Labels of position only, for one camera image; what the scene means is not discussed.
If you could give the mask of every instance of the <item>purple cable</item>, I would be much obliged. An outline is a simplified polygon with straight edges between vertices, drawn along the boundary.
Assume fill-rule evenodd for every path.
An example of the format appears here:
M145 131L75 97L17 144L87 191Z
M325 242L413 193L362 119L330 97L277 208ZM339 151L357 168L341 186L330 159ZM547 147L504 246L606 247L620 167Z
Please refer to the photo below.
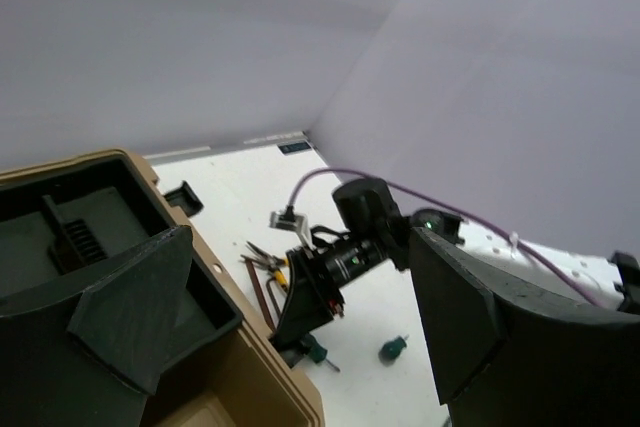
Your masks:
M310 179L312 179L313 177L316 177L317 175L329 174L329 173L333 173L333 174L348 174L348 175L355 175L355 176L358 176L358 177L376 177L375 175L371 175L371 174L368 174L366 172L362 172L360 170L355 170L355 169L343 169L343 168L327 167L327 168L312 170L311 172L308 172L304 177L302 177L298 181L298 183L296 184L296 186L293 189L293 192L291 192L291 196L289 197L289 203L288 203L287 207L293 208L293 206L294 206L294 204L296 202L296 199L298 198L298 195L300 194L300 191L302 190L302 187ZM434 199L433 197L429 197L428 195L421 194L420 192L416 192L415 190L410 189L408 187L405 187L403 185L396 184L395 182L389 182L389 181L386 181L386 182L389 185L389 187L393 187L394 189L399 190L400 192L404 192L405 194L411 195L413 197L417 197L418 199L422 199L422 200L424 200L426 202L429 202L430 204L437 205L438 207L441 207L441 208L443 208L445 210L450 210L452 212L456 212L457 214L461 215L462 217L466 217L469 220L477 222L478 224L480 224L480 225L486 227L487 229L495 232L497 235L502 237L507 242L511 243L511 239L510 239L509 233L507 231L501 229L497 225L489 222L488 220L484 220L482 217L478 217L477 215L474 215L474 214L472 214L470 212L466 212L466 211L464 211L462 209L454 207L453 205L446 204L445 202L441 202L438 199ZM598 299L596 299L593 295L591 295L591 293L588 290L586 290L584 287L582 287L580 284L578 284L573 279L571 279L568 275L566 275L564 272L562 272L562 270L560 270L553 262L551 262L549 259L547 259L540 252L538 252L537 250L529 247L526 244L523 244L522 242L518 242L518 244L516 245L516 248L520 252L525 254L526 256L533 257L538 262L540 262L542 265L547 267L551 272L553 272L555 275L557 275L560 278L560 280L562 280L565 284L567 284L573 290L578 292L582 297L584 297L585 300L587 300L587 302L589 302L590 304L593 304L593 305L597 305L598 307L603 307L602 303Z

